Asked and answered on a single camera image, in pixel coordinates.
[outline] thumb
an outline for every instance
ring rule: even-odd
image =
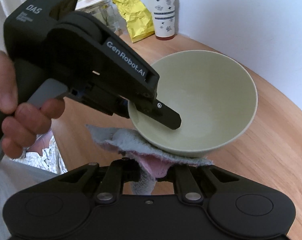
[[[0,110],[12,114],[17,108],[17,85],[14,64],[0,51]]]

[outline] bowl rim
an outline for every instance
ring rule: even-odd
[[[221,147],[223,147],[223,146],[225,146],[225,145],[227,145],[227,144],[229,144],[229,143],[235,141],[235,140],[238,139],[241,135],[243,135],[243,134],[246,132],[246,130],[249,128],[249,126],[252,124],[252,122],[253,122],[253,120],[254,120],[254,118],[255,118],[255,116],[256,116],[256,113],[257,113],[257,108],[258,108],[258,91],[257,91],[257,87],[256,87],[256,84],[255,84],[254,80],[252,79],[252,77],[251,77],[251,75],[249,74],[249,72],[248,72],[248,71],[247,71],[240,63],[238,63],[238,62],[235,61],[234,59],[232,59],[232,58],[230,58],[230,57],[228,57],[228,56],[226,56],[226,55],[224,55],[224,54],[222,54],[222,53],[215,52],[215,51],[210,51],[210,50],[202,50],[202,49],[184,50],[184,51],[176,52],[176,53],[173,53],[173,54],[169,54],[169,55],[167,55],[167,56],[165,56],[165,57],[163,57],[163,58],[161,58],[161,59],[159,59],[159,60],[156,60],[155,62],[153,62],[153,63],[151,64],[151,66],[153,67],[153,66],[154,66],[156,63],[158,63],[159,61],[161,61],[161,60],[163,60],[163,59],[165,59],[165,58],[167,58],[167,57],[171,57],[172,55],[182,54],[182,53],[186,53],[186,52],[187,52],[187,53],[188,53],[188,52],[195,52],[195,51],[201,51],[201,52],[205,52],[205,53],[219,54],[220,56],[226,57],[226,58],[228,58],[228,59],[234,61],[236,64],[238,64],[238,65],[242,68],[242,70],[245,71],[245,73],[246,73],[246,74],[248,75],[248,77],[250,78],[251,83],[253,84],[253,87],[254,87],[254,90],[255,90],[255,95],[256,95],[256,105],[255,105],[255,110],[254,110],[254,112],[253,112],[253,114],[252,114],[252,117],[251,117],[250,121],[249,121],[248,124],[246,125],[246,127],[244,127],[243,130],[242,130],[240,133],[238,133],[235,137],[233,137],[233,138],[230,139],[229,141],[227,141],[227,142],[225,142],[225,143],[222,143],[222,144],[220,144],[220,145],[211,147],[211,148],[196,149],[196,150],[181,150],[181,149],[175,149],[175,148],[171,148],[171,147],[164,146],[164,145],[162,145],[162,144],[159,144],[159,143],[157,143],[157,142],[155,142],[155,141],[150,140],[149,138],[147,138],[147,136],[145,136],[145,134],[144,134],[143,132],[141,132],[141,131],[137,128],[137,123],[136,123],[136,121],[133,120],[133,119],[131,118],[131,116],[132,116],[132,114],[131,114],[132,107],[135,108],[135,105],[134,105],[134,103],[132,103],[131,101],[129,101],[129,102],[128,102],[128,112],[129,112],[130,119],[131,119],[131,121],[132,121],[134,127],[136,128],[136,130],[139,132],[139,134],[142,135],[142,137],[143,137],[144,139],[146,139],[146,140],[147,140],[148,142],[150,142],[152,145],[154,145],[154,146],[156,146],[156,147],[158,147],[158,148],[160,148],[160,149],[162,149],[162,150],[164,150],[164,151],[167,151],[167,152],[171,152],[171,153],[175,152],[175,153],[177,153],[177,154],[183,154],[183,153],[198,154],[198,153],[210,152],[210,151],[212,151],[212,150],[216,150],[216,149],[218,149],[218,148],[221,148]]]

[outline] crumpled yellow paper bag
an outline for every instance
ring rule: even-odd
[[[140,0],[112,0],[126,20],[127,31],[133,43],[154,34],[150,11]]]

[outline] bowl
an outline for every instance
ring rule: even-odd
[[[203,157],[237,139],[252,123],[257,89],[249,73],[233,59],[189,50],[166,56],[152,67],[160,75],[157,99],[182,120],[180,128],[171,130],[129,102],[135,128],[154,146],[175,155]]]

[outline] metal screw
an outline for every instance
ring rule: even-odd
[[[191,201],[196,201],[201,198],[201,195],[196,192],[189,192],[186,194],[186,199],[191,200]]]
[[[113,198],[113,195],[109,192],[102,192],[97,195],[97,199],[102,200],[102,201],[108,201],[108,200],[111,200],[112,198]]]

